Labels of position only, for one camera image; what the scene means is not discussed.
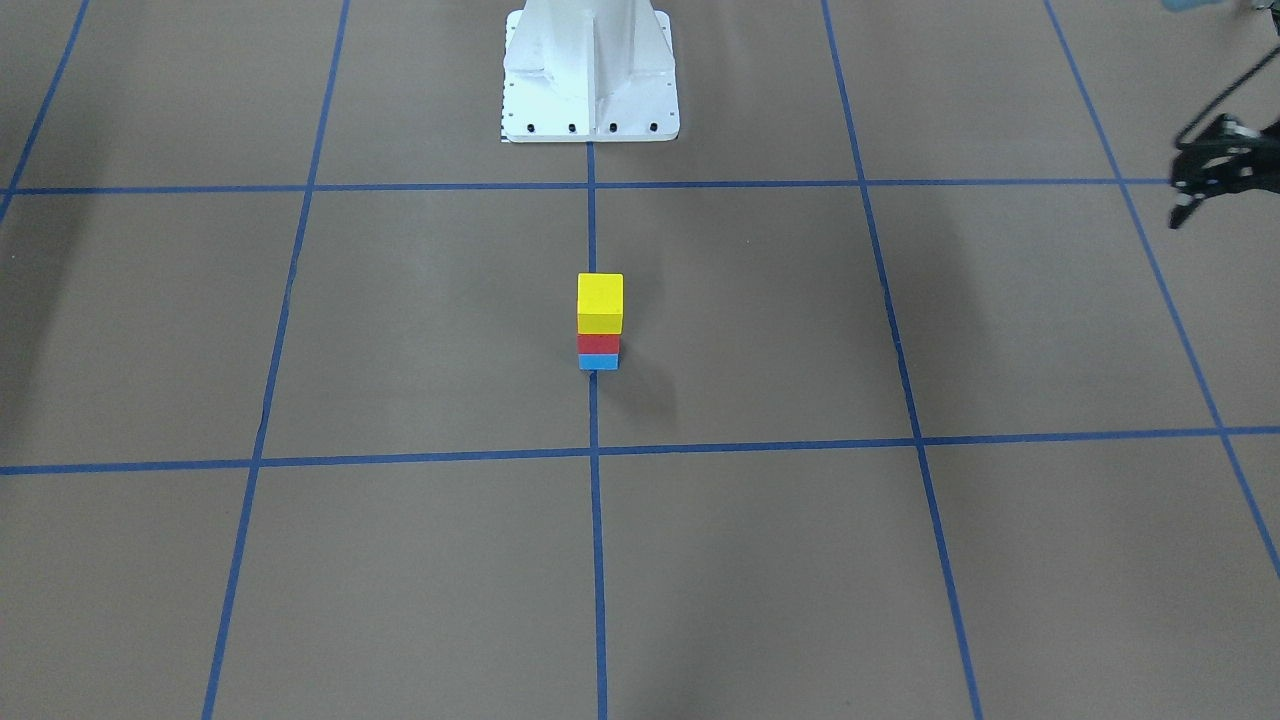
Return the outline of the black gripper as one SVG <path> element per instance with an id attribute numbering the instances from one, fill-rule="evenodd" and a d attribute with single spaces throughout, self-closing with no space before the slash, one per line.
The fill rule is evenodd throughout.
<path id="1" fill-rule="evenodd" d="M 1206 152 L 1180 151 L 1171 161 L 1169 184 L 1175 191 L 1167 227 L 1178 231 L 1208 196 L 1265 190 L 1277 193 L 1279 120 L 1252 129 L 1234 115 L 1217 115 L 1201 140 Z"/>

